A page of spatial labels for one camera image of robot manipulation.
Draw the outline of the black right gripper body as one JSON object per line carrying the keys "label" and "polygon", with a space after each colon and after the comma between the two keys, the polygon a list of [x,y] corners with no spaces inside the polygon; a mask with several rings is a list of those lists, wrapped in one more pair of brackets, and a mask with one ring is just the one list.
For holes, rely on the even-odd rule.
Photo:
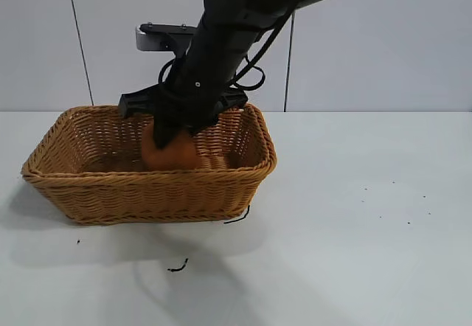
{"label": "black right gripper body", "polygon": [[204,122],[216,124],[220,114],[232,108],[243,108],[248,102],[244,91],[231,87],[199,89],[198,82],[186,88],[174,86],[175,62],[172,59],[163,65],[156,84],[121,95],[118,109],[122,117],[146,114],[171,119],[187,127]]}

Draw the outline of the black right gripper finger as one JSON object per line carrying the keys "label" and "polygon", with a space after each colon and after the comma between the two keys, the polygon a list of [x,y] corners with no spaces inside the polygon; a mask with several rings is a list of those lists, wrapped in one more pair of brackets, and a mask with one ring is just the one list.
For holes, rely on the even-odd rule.
{"label": "black right gripper finger", "polygon": [[153,141],[158,149],[167,147],[185,127],[171,119],[153,118]]}
{"label": "black right gripper finger", "polygon": [[210,128],[215,125],[215,122],[204,122],[197,125],[191,125],[187,130],[189,134],[199,134],[207,128]]}

